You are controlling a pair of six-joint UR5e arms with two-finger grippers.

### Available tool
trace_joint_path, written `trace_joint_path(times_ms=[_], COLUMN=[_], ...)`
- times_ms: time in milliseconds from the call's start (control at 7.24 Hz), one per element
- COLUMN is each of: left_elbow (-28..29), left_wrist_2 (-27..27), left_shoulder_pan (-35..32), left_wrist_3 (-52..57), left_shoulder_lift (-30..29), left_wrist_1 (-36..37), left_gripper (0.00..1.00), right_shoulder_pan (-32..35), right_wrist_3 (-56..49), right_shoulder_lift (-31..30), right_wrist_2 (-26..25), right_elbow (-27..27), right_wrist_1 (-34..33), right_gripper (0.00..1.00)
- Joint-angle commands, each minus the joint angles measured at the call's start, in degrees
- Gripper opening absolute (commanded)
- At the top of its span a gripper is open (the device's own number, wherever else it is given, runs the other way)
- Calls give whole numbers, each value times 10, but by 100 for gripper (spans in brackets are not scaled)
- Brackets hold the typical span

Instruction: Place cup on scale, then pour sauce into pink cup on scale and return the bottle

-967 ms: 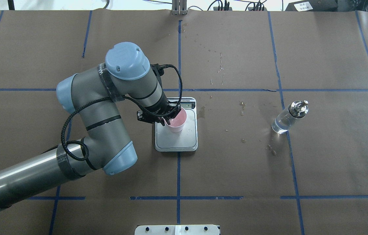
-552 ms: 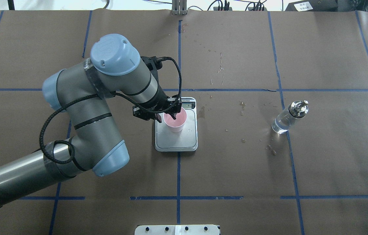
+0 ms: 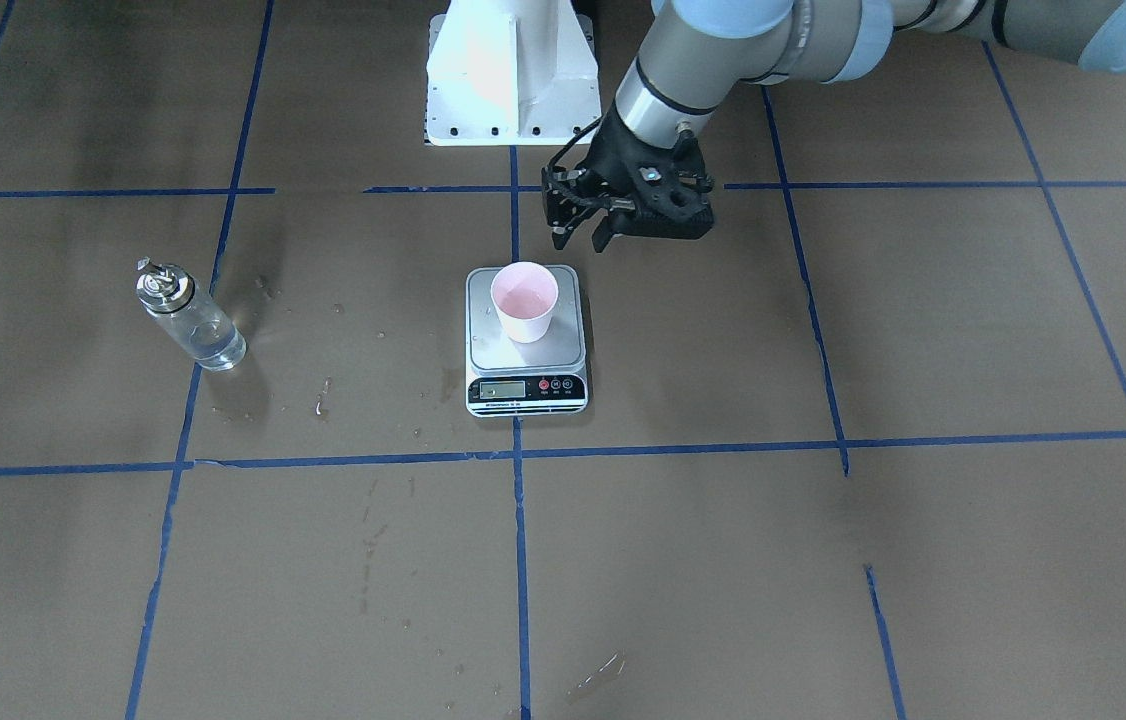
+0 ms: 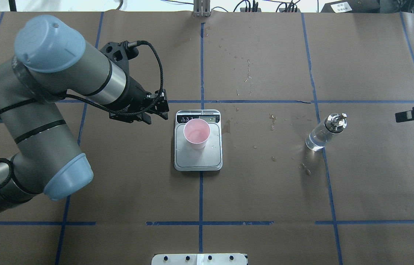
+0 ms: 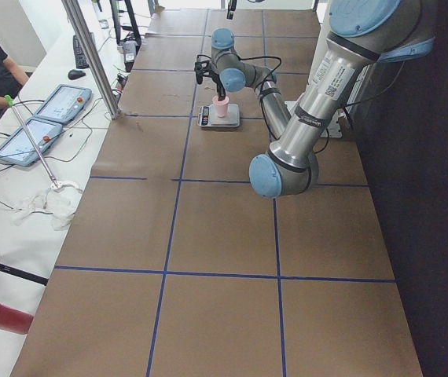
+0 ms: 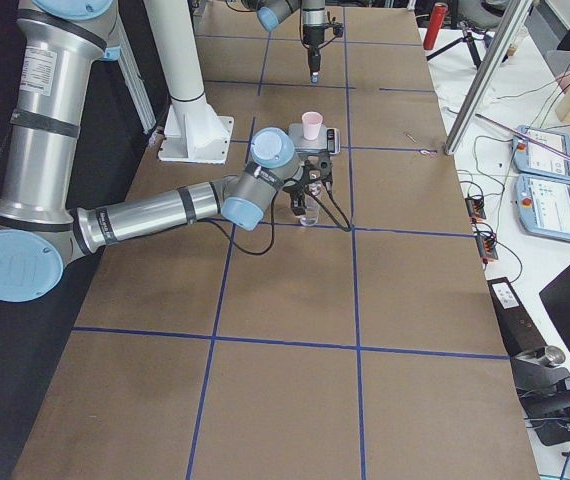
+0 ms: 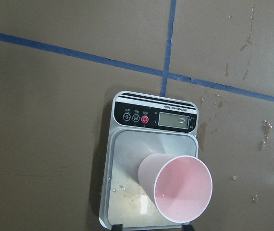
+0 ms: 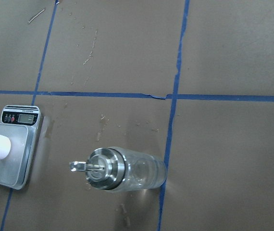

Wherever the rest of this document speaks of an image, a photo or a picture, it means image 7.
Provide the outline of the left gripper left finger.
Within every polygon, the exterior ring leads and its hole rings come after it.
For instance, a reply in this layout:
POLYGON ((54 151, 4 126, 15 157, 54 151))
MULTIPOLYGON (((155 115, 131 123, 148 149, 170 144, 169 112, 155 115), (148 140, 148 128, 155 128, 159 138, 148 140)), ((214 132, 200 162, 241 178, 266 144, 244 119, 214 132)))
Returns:
POLYGON ((122 231, 123 230, 123 225, 122 224, 114 224, 112 225, 111 231, 122 231))

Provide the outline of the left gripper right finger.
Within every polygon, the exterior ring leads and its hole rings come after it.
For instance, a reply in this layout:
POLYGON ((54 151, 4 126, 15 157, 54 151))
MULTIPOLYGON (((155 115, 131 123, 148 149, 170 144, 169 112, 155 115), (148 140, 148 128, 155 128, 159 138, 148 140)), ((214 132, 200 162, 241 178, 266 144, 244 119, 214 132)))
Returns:
POLYGON ((182 225, 181 231, 193 231, 193 226, 190 224, 182 225))

